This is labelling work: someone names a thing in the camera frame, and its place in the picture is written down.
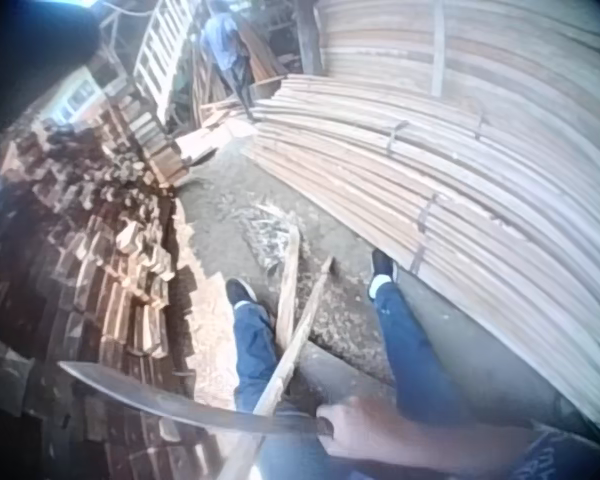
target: forearm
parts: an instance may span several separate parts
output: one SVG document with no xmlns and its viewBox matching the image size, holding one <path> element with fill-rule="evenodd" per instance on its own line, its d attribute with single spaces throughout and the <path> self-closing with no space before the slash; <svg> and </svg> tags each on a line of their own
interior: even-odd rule
<svg viewBox="0 0 600 480">
<path fill-rule="evenodd" d="M 374 449 L 375 460 L 455 474 L 502 471 L 536 438 L 532 430 L 476 425 L 439 428 L 410 422 L 396 424 Z"/>
</svg>

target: blue shirt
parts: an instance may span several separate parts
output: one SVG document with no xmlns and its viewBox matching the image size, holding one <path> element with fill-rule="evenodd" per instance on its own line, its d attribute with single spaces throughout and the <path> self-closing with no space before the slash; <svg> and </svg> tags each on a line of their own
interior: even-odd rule
<svg viewBox="0 0 600 480">
<path fill-rule="evenodd" d="M 213 15 L 202 31 L 202 48 L 211 51 L 220 70 L 229 70 L 238 56 L 246 55 L 240 42 L 235 37 L 238 27 L 231 13 Z"/>
</svg>

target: black shoe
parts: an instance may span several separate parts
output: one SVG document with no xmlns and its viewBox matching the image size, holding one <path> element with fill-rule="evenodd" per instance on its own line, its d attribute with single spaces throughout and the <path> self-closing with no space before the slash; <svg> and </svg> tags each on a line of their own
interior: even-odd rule
<svg viewBox="0 0 600 480">
<path fill-rule="evenodd" d="M 251 287 L 238 278 L 230 278 L 225 285 L 227 298 L 233 308 L 240 302 L 258 303 Z"/>
<path fill-rule="evenodd" d="M 373 277 L 388 275 L 394 282 L 398 279 L 398 266 L 393 259 L 379 248 L 371 252 L 371 264 L 373 266 Z"/>
</svg>

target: leaning wooden board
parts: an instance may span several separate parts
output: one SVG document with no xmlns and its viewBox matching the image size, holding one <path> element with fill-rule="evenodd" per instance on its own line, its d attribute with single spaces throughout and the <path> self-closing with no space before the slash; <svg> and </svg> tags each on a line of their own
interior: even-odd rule
<svg viewBox="0 0 600 480">
<path fill-rule="evenodd" d="M 571 145 L 558 132 L 527 137 L 368 80 L 291 76 L 254 114 L 251 158 L 469 313 L 600 426 L 600 161 L 562 156 Z"/>
</svg>

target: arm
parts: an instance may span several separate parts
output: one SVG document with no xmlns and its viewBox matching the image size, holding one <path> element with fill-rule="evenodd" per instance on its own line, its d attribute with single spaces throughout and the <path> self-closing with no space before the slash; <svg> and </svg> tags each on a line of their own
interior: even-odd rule
<svg viewBox="0 0 600 480">
<path fill-rule="evenodd" d="M 334 426 L 333 438 L 320 437 L 330 455 L 454 474 L 501 472 L 537 437 L 531 430 L 515 427 L 418 424 L 393 407 L 358 398 L 323 405 L 317 415 Z"/>
</svg>

